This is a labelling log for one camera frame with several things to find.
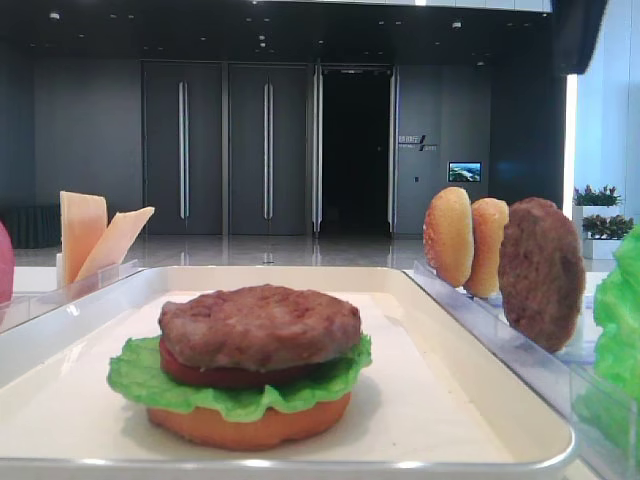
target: dark doorway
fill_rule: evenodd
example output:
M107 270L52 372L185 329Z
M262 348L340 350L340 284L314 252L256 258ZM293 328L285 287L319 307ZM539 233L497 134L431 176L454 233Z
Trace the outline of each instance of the dark doorway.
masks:
M321 235L389 235L391 70L323 76Z

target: burger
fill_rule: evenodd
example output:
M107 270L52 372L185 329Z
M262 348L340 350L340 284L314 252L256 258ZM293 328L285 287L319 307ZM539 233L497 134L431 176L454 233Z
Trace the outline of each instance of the burger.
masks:
M151 423L210 447L265 450L328 430L371 364L358 309L314 290L167 302L159 326L160 336L126 341L107 382Z

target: burger patty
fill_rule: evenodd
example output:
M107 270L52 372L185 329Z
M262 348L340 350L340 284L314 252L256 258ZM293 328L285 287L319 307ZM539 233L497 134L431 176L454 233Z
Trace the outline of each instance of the burger patty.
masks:
M554 203L528 198L511 206L498 274L509 324L545 350L560 350L576 327L585 271L578 234Z
M326 362L360 342L358 309L313 290L262 285L167 302L162 339L184 365L264 372Z

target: lettuce leaf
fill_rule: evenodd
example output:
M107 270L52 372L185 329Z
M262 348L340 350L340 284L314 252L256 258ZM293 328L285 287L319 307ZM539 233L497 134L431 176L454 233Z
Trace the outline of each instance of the lettuce leaf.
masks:
M146 407L189 413L196 407L220 412L230 422L255 422L268 408L283 413L307 410L318 402L334 401L350 392L360 370L371 364L371 338L346 355L322 364L304 380L283 387L222 390L173 382L160 368L160 337L129 339L110 361L107 383L127 400Z
M593 311L596 324L603 329L596 344L594 370L612 391L589 387L576 398L574 411L585 424L628 452L631 412L628 401L619 399L615 390L640 402L640 225L624 238L614 256L616 268L596 288ZM637 446L640 455L640 443Z

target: reflective floor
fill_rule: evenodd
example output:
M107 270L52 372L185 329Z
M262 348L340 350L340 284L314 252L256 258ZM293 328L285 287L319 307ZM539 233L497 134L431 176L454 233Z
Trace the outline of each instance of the reflective floor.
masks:
M18 250L18 266L55 266L59 248ZM167 265L357 265L410 269L423 261L421 238L384 237L259 237L145 236L133 245L125 261L144 267ZM613 269L612 260L586 260L593 272Z

